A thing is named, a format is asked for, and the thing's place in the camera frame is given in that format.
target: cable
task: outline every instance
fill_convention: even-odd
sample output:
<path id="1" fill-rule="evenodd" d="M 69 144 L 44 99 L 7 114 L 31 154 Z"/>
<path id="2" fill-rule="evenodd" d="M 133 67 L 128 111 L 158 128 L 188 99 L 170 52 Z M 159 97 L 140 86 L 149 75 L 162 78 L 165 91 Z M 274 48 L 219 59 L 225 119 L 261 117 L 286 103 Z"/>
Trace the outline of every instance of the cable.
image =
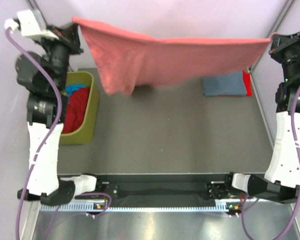
<path id="1" fill-rule="evenodd" d="M 33 157 L 33 163 L 31 164 L 28 173 L 26 175 L 26 179 L 24 182 L 24 186 L 22 189 L 22 193 L 21 193 L 21 197 L 20 197 L 20 201 L 19 201 L 19 205 L 18 205 L 18 209 L 17 209 L 17 214 L 16 214 L 16 221 L 15 221 L 15 239 L 19 240 L 20 239 L 20 218 L 21 218 L 21 211 L 22 211 L 22 207 L 23 207 L 23 203 L 25 200 L 25 196 L 26 196 L 26 191 L 27 191 L 27 186 L 28 186 L 28 182 L 31 176 L 32 171 L 34 170 L 35 167 L 35 163 L 37 161 L 38 158 L 38 154 L 41 150 L 41 148 L 43 147 L 43 145 L 45 144 L 45 142 L 47 141 L 48 137 L 51 135 L 51 133 L 53 132 L 53 130 L 55 129 L 56 125 L 59 122 L 60 116 L 61 116 L 61 111 L 62 111 L 62 100 L 61 100 L 61 96 L 59 93 L 59 90 L 56 86 L 56 84 L 54 83 L 54 81 L 52 80 L 52 78 L 49 76 L 49 74 L 40 66 L 40 64 L 24 49 L 22 48 L 12 37 L 11 37 L 11 28 L 9 27 L 8 29 L 5 30 L 5 36 L 6 38 L 9 40 L 10 43 L 12 43 L 12 45 L 14 45 L 27 59 L 29 59 L 29 61 L 36 67 L 38 68 L 38 70 L 42 73 L 42 75 L 47 79 L 47 81 L 49 82 L 49 84 L 51 85 L 54 94 L 56 96 L 56 100 L 57 100 L 57 110 L 56 110 L 56 116 L 55 119 L 50 127 L 49 132 L 46 134 L 46 136 L 44 137 L 44 139 L 42 140 L 42 142 L 39 144 L 37 150 L 36 150 L 36 154 Z"/>
<path id="2" fill-rule="evenodd" d="M 106 211 L 107 211 L 107 209 L 111 206 L 111 204 L 112 204 L 112 198 L 111 198 L 111 196 L 109 194 L 107 194 L 107 193 L 104 193 L 104 192 L 85 192 L 85 193 L 83 193 L 83 194 L 80 195 L 80 196 L 100 196 L 100 195 L 107 197 L 109 199 L 109 202 L 106 204 L 106 207 L 99 214 L 95 215 L 96 218 L 102 216 L 103 214 L 105 214 Z M 58 206 L 56 208 L 56 210 L 54 211 L 54 213 L 53 213 L 53 216 L 52 216 L 52 218 L 50 220 L 49 226 L 48 226 L 48 228 L 46 230 L 46 233 L 44 235 L 44 240 L 48 239 L 48 235 L 50 234 L 50 232 L 53 229 L 52 226 L 53 226 L 54 221 L 56 220 L 59 208 L 60 208 L 60 206 Z M 68 219 L 70 219 L 70 218 L 72 218 L 74 216 L 78 216 L 78 215 L 86 215 L 86 213 L 85 212 L 77 212 L 77 213 L 75 213 L 73 215 L 70 215 L 70 216 L 66 217 L 65 219 L 63 219 L 62 221 L 58 222 L 55 225 L 54 228 L 57 228 L 59 225 L 61 225 L 62 223 L 64 223 Z"/>
<path id="3" fill-rule="evenodd" d="M 297 108 L 297 102 L 298 102 L 298 97 L 300 97 L 300 86 L 298 87 L 293 102 L 292 102 L 292 107 L 291 107 L 291 129 L 292 129 L 292 135 L 293 135 L 293 139 L 295 142 L 295 148 L 296 148 L 296 153 L 299 159 L 299 163 L 300 163 L 300 146 L 298 144 L 298 136 L 297 136 L 297 132 L 296 132 L 296 125 L 295 125 L 295 112 L 296 112 L 296 108 Z M 244 200 L 243 200 L 243 206 L 245 205 L 246 201 L 248 199 L 248 196 L 246 195 Z M 296 203 L 294 205 L 291 217 L 288 221 L 288 223 L 286 224 L 285 228 L 282 230 L 282 232 L 280 232 L 280 234 L 278 236 L 276 236 L 273 240 L 279 240 L 281 239 L 283 236 L 285 236 L 287 234 L 287 232 L 290 230 L 291 226 L 294 224 L 297 212 L 299 210 L 300 207 L 300 189 L 299 189 L 299 193 L 298 193 L 298 197 L 296 199 Z M 243 230 L 246 234 L 246 236 L 250 239 L 253 240 L 253 238 L 249 235 L 247 228 L 246 228 L 246 224 L 245 224 L 245 215 L 244 215 L 244 211 L 242 211 L 242 227 Z"/>

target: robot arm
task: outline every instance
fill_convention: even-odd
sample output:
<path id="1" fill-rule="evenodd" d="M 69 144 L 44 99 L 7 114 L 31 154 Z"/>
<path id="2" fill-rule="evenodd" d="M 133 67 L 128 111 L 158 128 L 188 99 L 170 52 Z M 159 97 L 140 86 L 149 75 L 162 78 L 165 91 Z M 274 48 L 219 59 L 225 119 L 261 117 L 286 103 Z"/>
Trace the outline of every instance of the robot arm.
<path id="1" fill-rule="evenodd" d="M 284 82 L 280 83 L 275 94 L 277 132 L 272 159 L 264 178 L 232 173 L 228 187 L 252 197 L 290 204 L 296 202 L 300 188 L 300 163 L 290 116 L 292 102 L 300 86 L 300 32 L 274 35 L 269 54 L 282 65 L 284 75 Z M 300 148 L 300 96 L 294 122 Z"/>
<path id="2" fill-rule="evenodd" d="M 22 36 L 32 39 L 45 50 L 43 57 L 28 52 L 50 75 L 58 90 L 66 87 L 70 55 L 81 54 L 78 25 L 58 28 L 46 26 L 39 11 L 20 11 L 17 19 L 8 19 L 6 29 L 19 30 Z M 62 110 L 58 124 L 39 153 L 38 146 L 46 137 L 57 113 L 57 98 L 49 82 L 23 54 L 15 63 L 17 82 L 29 91 L 27 122 L 30 136 L 29 168 L 35 166 L 26 187 L 25 200 L 38 201 L 49 206 L 69 203 L 74 196 L 96 189 L 97 177 L 83 174 L 68 179 L 57 175 L 59 140 L 63 131 L 68 97 L 61 95 Z M 22 189 L 17 196 L 20 199 Z"/>

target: olive green basket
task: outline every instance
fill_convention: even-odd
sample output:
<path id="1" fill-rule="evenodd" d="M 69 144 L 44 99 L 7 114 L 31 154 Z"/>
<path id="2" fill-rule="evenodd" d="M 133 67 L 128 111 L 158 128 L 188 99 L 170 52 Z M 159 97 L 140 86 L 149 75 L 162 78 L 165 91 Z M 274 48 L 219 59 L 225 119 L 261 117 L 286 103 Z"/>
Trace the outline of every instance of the olive green basket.
<path id="1" fill-rule="evenodd" d="M 83 84 L 90 88 L 82 125 L 74 132 L 61 134 L 60 144 L 87 144 L 94 137 L 95 123 L 98 111 L 99 94 L 95 86 L 94 76 L 87 71 L 68 72 L 66 85 Z"/>

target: red cloth in bin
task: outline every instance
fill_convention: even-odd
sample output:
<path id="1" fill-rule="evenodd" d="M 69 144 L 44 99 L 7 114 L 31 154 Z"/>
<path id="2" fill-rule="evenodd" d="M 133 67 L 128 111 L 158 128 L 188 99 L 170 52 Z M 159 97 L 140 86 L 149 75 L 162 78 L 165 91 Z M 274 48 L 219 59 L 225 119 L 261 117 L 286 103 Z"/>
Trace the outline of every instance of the red cloth in bin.
<path id="1" fill-rule="evenodd" d="M 89 99 L 90 88 L 79 88 L 69 97 L 69 103 L 66 107 L 63 134 L 69 134 L 76 131 L 85 119 Z"/>

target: stretched fabric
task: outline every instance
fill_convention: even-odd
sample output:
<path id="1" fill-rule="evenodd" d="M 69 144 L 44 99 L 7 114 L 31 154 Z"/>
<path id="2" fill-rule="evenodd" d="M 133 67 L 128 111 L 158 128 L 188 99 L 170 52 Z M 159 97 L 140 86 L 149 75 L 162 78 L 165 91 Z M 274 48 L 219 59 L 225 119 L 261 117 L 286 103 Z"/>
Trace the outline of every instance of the stretched fabric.
<path id="1" fill-rule="evenodd" d="M 104 22 L 73 17 L 105 92 L 130 95 L 135 86 L 179 84 L 189 78 L 239 72 L 251 66 L 271 38 L 153 38 Z"/>

